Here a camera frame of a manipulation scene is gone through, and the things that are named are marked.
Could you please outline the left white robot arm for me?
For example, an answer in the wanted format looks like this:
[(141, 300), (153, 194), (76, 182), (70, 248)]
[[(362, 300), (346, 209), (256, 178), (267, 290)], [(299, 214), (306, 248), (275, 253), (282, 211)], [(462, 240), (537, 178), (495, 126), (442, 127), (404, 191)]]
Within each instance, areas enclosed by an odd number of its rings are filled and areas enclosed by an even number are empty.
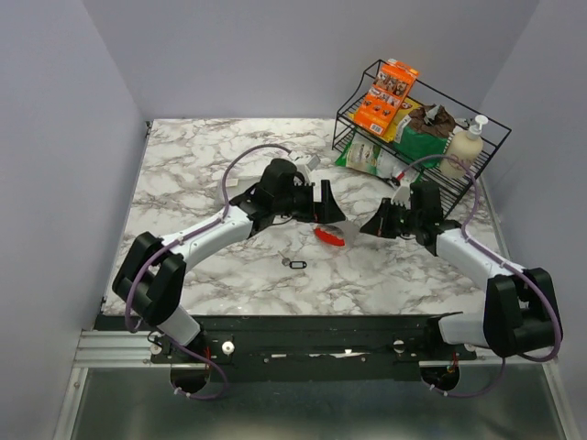
[(332, 225), (345, 220), (329, 181), (320, 198), (298, 167), (273, 159), (260, 180), (209, 219), (166, 237), (137, 236), (112, 284), (113, 292), (147, 325), (172, 340), (172, 352), (184, 362), (197, 360), (204, 348), (202, 326), (181, 306), (185, 274), (234, 243), (272, 226), (278, 216), (301, 223)]

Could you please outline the metal keyring coil red holder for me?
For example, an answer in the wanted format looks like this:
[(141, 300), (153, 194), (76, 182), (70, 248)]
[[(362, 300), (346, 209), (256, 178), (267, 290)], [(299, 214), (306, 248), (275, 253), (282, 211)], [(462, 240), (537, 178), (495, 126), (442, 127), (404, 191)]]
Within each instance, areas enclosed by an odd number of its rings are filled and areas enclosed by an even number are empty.
[(318, 225), (314, 229), (315, 236), (321, 242), (333, 247), (350, 247), (354, 244), (360, 227), (349, 220), (327, 225)]

